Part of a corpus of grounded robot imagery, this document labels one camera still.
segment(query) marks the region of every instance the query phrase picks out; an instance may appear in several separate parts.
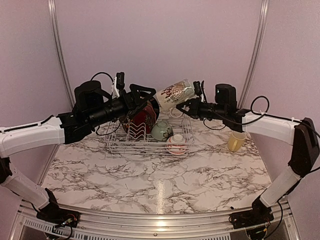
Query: pink wall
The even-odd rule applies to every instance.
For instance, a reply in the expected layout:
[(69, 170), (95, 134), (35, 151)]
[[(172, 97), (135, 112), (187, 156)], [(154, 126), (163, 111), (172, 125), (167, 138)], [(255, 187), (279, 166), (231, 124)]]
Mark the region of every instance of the pink wall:
[[(69, 110), (55, 52), (48, 1), (0, 1), (0, 126), (43, 120)], [(12, 162), (36, 181), (52, 146)], [(0, 239), (8, 239), (20, 198), (0, 187)]]
[[(246, 107), (258, 95), (270, 99), (270, 113), (310, 117), (320, 131), (320, 4), (316, 0), (271, 0), (267, 27)], [(291, 147), (255, 136), (271, 177), (291, 157)], [(320, 236), (320, 171), (307, 176), (289, 197), (303, 240)]]
[[(261, 1), (117, 0), (56, 2), (72, 88), (106, 71), (126, 83), (165, 88), (185, 78), (242, 89)], [(101, 76), (103, 87), (110, 80)]]

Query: plastic cup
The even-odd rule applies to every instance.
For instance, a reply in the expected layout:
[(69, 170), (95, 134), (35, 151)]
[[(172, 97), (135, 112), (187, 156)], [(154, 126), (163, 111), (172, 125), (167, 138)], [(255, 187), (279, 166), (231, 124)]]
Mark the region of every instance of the plastic cup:
[(246, 134), (244, 132), (232, 131), (228, 142), (228, 149), (231, 152), (238, 151), (244, 144), (245, 140)]

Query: table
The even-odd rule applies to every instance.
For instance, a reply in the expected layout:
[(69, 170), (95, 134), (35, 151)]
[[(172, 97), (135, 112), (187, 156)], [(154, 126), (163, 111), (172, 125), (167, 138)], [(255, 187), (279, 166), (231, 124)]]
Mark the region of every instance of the table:
[[(94, 133), (62, 145), (43, 187), (58, 203), (122, 213), (188, 214), (249, 207), (271, 184), (252, 138), (230, 152), (230, 129), (191, 120), (189, 155), (110, 154)], [(208, 125), (221, 127), (213, 120)]]

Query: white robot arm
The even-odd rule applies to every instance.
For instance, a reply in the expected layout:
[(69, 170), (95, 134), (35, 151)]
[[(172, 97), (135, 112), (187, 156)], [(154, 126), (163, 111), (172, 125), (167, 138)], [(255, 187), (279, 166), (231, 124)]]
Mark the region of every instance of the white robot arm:
[(204, 94), (199, 83), (193, 83), (197, 98), (190, 99), (176, 108), (194, 119), (222, 120), (224, 125), (237, 132), (248, 132), (268, 136), (292, 145), (288, 166), (275, 181), (252, 203), (252, 210), (231, 214), (230, 222), (235, 229), (262, 224), (266, 218), (273, 220), (271, 206), (289, 194), (300, 180), (312, 171), (320, 147), (313, 121), (289, 119), (256, 113), (253, 110), (237, 109), (236, 89), (229, 84), (215, 86), (215, 102), (203, 102)]
[[(101, 124), (133, 117), (156, 93), (153, 88), (135, 84), (130, 85), (131, 91), (127, 93), (124, 73), (117, 73), (117, 79), (119, 94), (116, 98), (102, 90), (99, 81), (91, 80), (74, 90), (76, 104), (72, 112), (50, 116), (41, 122), (0, 127), (0, 185), (31, 202), (38, 211), (38, 218), (61, 224), (69, 219), (70, 214), (78, 219), (79, 213), (59, 208), (54, 194), (24, 176), (10, 162), (10, 156), (40, 146), (78, 142)], [(147, 94), (142, 98), (140, 92)], [(70, 225), (76, 227), (77, 221)]]

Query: white mug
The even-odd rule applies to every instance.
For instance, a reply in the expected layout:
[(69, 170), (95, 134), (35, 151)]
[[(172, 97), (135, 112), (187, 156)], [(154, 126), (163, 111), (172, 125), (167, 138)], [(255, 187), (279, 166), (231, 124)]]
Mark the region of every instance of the white mug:
[(170, 116), (173, 118), (180, 118), (183, 115), (182, 112), (179, 115), (173, 114), (173, 110), (176, 108), (176, 105), (193, 98), (195, 95), (194, 86), (189, 82), (189, 80), (185, 79), (167, 87), (166, 89), (158, 91), (155, 94), (155, 97), (165, 112), (169, 111)]

